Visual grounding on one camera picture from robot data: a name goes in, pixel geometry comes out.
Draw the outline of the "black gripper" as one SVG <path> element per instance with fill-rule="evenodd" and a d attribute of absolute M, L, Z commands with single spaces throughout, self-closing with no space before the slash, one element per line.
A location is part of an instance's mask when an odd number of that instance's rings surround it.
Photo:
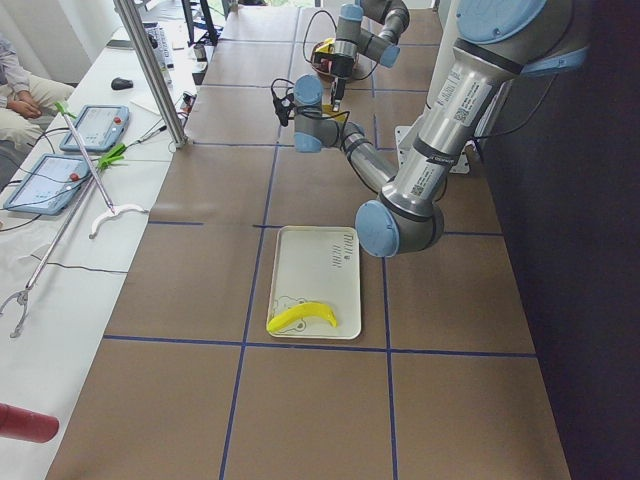
<path fill-rule="evenodd" d="M 346 86 L 346 80 L 344 78 L 350 78 L 352 76 L 354 65 L 355 58 L 352 56 L 340 54 L 334 54 L 332 56 L 330 74 L 335 77 L 335 79 L 331 85 L 330 100 L 334 111 L 340 110 Z"/>

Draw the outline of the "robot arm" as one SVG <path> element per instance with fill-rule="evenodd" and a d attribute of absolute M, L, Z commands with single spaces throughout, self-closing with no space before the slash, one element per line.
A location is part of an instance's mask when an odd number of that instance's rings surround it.
<path fill-rule="evenodd" d="M 354 1 L 341 6 L 329 62 L 333 112 L 341 106 L 356 57 L 361 55 L 392 68 L 400 53 L 399 40 L 409 23 L 409 9 L 400 0 Z"/>
<path fill-rule="evenodd" d="M 413 126 L 403 162 L 387 161 L 353 122 L 325 113 L 323 88 L 300 77 L 290 94 L 299 152 L 340 149 L 374 199 L 357 211 L 361 247 L 376 257 L 417 252 L 442 235 L 435 197 L 501 86 L 519 76 L 558 74 L 585 60 L 590 1 L 462 1 L 452 25 L 453 63 L 432 106 Z"/>

